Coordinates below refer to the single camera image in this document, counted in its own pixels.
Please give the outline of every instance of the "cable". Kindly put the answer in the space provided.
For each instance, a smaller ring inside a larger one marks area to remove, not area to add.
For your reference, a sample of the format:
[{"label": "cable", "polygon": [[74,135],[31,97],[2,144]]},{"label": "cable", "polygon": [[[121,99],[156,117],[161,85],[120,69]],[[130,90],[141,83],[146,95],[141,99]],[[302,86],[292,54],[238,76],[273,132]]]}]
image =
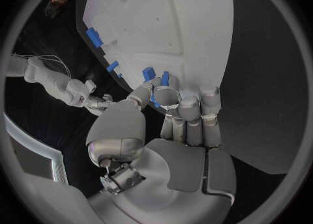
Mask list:
[{"label": "cable", "polygon": [[62,59],[59,58],[56,55],[53,55],[53,54],[43,54],[43,55],[35,56],[35,55],[31,55],[31,54],[16,54],[16,53],[14,53],[14,54],[11,54],[11,56],[17,56],[17,57],[22,57],[22,58],[37,57],[40,60],[58,62],[58,63],[63,65],[67,75],[71,78],[71,73],[70,73],[69,68],[65,65],[65,63],[62,61]]}]

